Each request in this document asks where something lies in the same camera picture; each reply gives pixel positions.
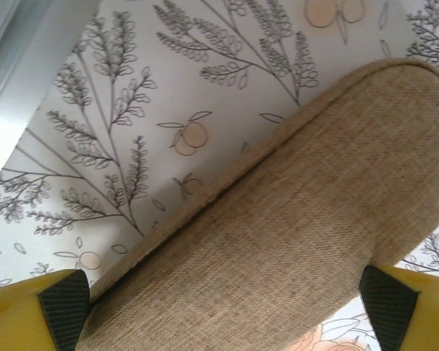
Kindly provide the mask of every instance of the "beige fabric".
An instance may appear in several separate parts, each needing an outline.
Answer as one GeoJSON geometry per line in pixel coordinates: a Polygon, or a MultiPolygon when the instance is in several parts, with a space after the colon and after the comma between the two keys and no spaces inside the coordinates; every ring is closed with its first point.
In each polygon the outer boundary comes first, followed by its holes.
{"type": "Polygon", "coordinates": [[[369,65],[129,252],[94,297],[177,230],[99,298],[78,349],[282,350],[437,224],[439,77],[369,65]]]}

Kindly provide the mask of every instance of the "floral wallpaper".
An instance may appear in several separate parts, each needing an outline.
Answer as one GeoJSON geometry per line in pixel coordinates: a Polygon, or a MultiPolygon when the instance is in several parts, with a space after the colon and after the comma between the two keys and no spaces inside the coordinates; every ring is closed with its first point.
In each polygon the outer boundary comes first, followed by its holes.
{"type": "MultiPolygon", "coordinates": [[[[439,0],[103,1],[0,173],[0,286],[91,284],[351,70],[439,67],[439,0]]],[[[401,266],[439,274],[439,228],[401,266]]],[[[292,350],[377,350],[358,299],[292,350]]]]}

